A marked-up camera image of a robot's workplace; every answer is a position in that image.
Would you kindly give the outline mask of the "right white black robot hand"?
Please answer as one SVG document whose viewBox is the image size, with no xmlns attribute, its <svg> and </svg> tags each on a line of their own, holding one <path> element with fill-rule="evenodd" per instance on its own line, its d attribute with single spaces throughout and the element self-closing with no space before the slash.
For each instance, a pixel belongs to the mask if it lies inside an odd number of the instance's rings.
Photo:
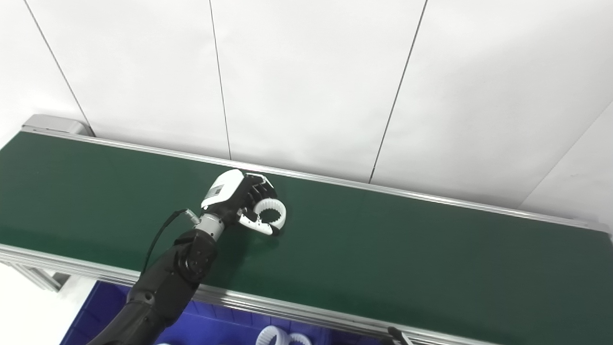
<svg viewBox="0 0 613 345">
<path fill-rule="evenodd" d="M 414 343 L 409 339 L 404 332 L 400 331 L 396 327 L 388 327 L 388 334 L 390 338 L 386 341 L 388 345 L 414 345 Z"/>
</svg>

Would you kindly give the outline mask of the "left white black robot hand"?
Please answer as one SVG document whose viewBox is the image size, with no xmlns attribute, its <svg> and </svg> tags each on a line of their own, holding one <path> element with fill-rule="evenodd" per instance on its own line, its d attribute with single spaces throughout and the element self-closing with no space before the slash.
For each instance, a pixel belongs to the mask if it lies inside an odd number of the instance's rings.
<svg viewBox="0 0 613 345">
<path fill-rule="evenodd" d="M 210 234 L 217 241 L 223 230 L 239 224 L 269 236 L 281 231 L 262 221 L 256 205 L 266 199 L 276 199 L 277 193 L 269 179 L 262 174 L 229 170 L 219 175 L 201 203 L 198 230 Z"/>
</svg>

